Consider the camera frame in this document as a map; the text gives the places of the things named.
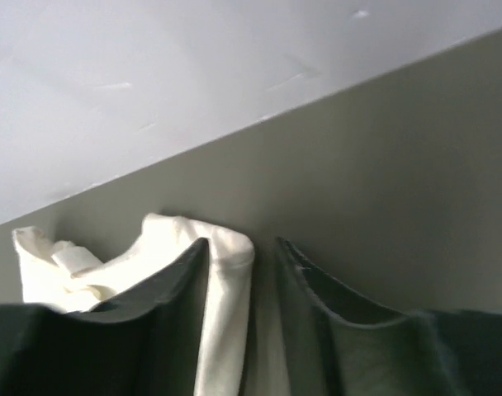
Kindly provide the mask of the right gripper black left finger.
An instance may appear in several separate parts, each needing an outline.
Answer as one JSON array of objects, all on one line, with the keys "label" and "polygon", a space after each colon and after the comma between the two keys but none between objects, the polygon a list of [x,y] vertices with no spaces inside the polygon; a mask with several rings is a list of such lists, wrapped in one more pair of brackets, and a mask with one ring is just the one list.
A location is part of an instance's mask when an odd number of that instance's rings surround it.
[{"label": "right gripper black left finger", "polygon": [[0,304],[0,395],[190,395],[209,244],[84,313]]}]

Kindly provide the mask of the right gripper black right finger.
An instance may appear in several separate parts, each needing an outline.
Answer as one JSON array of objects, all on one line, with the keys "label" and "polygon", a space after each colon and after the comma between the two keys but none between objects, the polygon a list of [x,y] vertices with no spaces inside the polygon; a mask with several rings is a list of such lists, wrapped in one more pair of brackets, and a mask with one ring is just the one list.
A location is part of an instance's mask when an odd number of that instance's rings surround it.
[{"label": "right gripper black right finger", "polygon": [[294,395],[502,395],[502,313],[397,311],[284,238],[274,251]]}]

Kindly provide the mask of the white t shirt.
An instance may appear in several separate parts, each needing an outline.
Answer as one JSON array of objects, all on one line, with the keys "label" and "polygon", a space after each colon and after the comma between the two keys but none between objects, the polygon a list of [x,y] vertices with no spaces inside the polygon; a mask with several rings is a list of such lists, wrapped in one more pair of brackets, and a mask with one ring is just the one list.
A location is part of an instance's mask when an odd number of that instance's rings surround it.
[{"label": "white t shirt", "polygon": [[15,229],[23,300],[61,312],[88,311],[169,266],[199,238],[209,242],[206,307],[193,393],[236,395],[244,368],[254,247],[234,230],[180,216],[147,214],[139,237],[103,263],[35,226]]}]

